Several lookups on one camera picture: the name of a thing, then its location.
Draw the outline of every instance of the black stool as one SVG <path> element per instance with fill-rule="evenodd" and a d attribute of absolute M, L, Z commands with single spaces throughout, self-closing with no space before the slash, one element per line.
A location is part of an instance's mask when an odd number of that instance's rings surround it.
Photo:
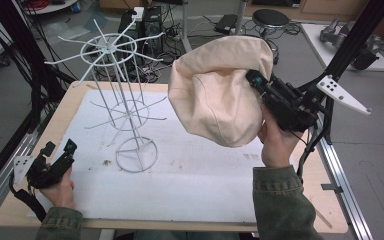
<path fill-rule="evenodd" d="M 260 9 L 252 14 L 252 21 L 259 27 L 263 28 L 260 33 L 261 38 L 267 42 L 273 52 L 273 63 L 277 64 L 279 60 L 279 49 L 271 40 L 267 40 L 267 36 L 279 29 L 284 29 L 289 24 L 289 18 L 276 10 Z"/>

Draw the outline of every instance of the aluminum rail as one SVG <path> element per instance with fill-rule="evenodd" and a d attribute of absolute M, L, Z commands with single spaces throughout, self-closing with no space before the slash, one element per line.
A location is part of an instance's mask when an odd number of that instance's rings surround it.
<path fill-rule="evenodd" d="M 322 129 L 322 122 L 318 121 L 319 129 Z M 329 170 L 331 181 L 335 185 L 336 195 L 342 203 L 343 210 L 346 212 L 348 221 L 353 227 L 356 237 L 361 240 L 373 239 L 370 229 L 367 226 L 363 213 L 352 192 L 351 186 L 339 161 L 333 145 L 329 145 L 325 138 L 322 138 L 318 144 L 319 153 Z"/>
<path fill-rule="evenodd" d="M 13 160 L 15 156 L 27 156 L 31 153 L 35 147 L 39 134 L 37 129 L 31 134 L 25 134 L 20 144 L 17 146 L 13 154 L 11 155 L 9 161 L 0 171 L 0 199 L 3 197 L 3 194 L 9 190 L 8 181 L 9 176 L 13 170 Z"/>

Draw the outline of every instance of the white wire rack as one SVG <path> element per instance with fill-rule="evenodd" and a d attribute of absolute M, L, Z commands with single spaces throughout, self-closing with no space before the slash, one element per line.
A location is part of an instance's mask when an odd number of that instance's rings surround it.
<path fill-rule="evenodd" d="M 138 53 L 138 43 L 140 41 L 147 41 L 161 37 L 164 33 L 155 36 L 149 36 L 139 39 L 125 35 L 126 31 L 131 28 L 135 22 L 135 18 L 129 26 L 121 33 L 104 34 L 95 21 L 95 25 L 99 30 L 99 35 L 90 39 L 89 41 L 76 41 L 68 40 L 59 37 L 62 41 L 82 44 L 80 53 L 56 62 L 45 62 L 46 64 L 58 64 L 66 62 L 75 58 L 81 58 L 86 64 L 89 65 L 86 72 L 83 74 L 78 83 L 74 87 L 79 86 L 91 74 L 96 83 L 97 89 L 103 100 L 103 104 L 91 102 L 96 107 L 105 108 L 108 112 L 108 120 L 97 123 L 96 125 L 86 127 L 86 129 L 99 127 L 102 125 L 110 124 L 117 129 L 108 146 L 113 145 L 117 141 L 117 137 L 122 132 L 131 132 L 132 137 L 124 140 L 117 148 L 116 159 L 117 163 L 125 171 L 128 172 L 142 172 L 152 167 L 158 159 L 157 145 L 151 138 L 144 137 L 139 133 L 139 128 L 142 127 L 147 120 L 165 120 L 165 118 L 152 118 L 149 116 L 149 108 L 159 102 L 164 101 L 166 98 L 158 100 L 153 103 L 146 103 L 143 95 L 142 83 L 139 79 L 139 67 L 136 58 L 145 58 L 151 61 L 162 61 L 162 59 L 155 59 L 144 54 Z M 90 56 L 97 56 L 96 59 L 89 61 Z M 132 80 L 129 77 L 127 62 L 133 63 L 133 71 L 136 73 L 140 92 L 134 94 L 132 89 Z M 105 74 L 106 79 L 111 82 L 112 94 L 104 94 L 99 86 L 97 69 Z M 123 89 L 122 82 L 126 82 L 128 89 Z M 110 106 L 107 98 L 111 99 L 115 105 Z"/>

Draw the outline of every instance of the fabric cap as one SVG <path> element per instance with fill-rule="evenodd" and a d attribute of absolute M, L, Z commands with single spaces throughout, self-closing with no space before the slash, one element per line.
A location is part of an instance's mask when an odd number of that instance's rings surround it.
<path fill-rule="evenodd" d="M 262 39 L 220 38 L 174 61 L 168 98 L 187 132 L 240 147 L 262 123 L 258 94 L 245 74 L 255 69 L 269 79 L 272 67 L 271 49 Z"/>

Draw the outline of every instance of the human hand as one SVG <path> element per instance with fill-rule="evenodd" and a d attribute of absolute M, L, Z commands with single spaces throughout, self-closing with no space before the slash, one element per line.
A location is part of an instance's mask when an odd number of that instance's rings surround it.
<path fill-rule="evenodd" d="M 71 180 L 70 167 L 61 179 L 61 182 L 54 184 L 48 188 L 40 189 L 40 192 L 48 198 L 54 207 L 76 208 L 74 201 L 74 182 Z"/>
<path fill-rule="evenodd" d="M 264 124 L 257 136 L 264 143 L 261 152 L 263 163 L 268 168 L 288 167 L 289 157 L 303 133 L 294 132 L 294 135 L 292 132 L 282 131 L 265 105 L 262 105 L 261 112 Z"/>

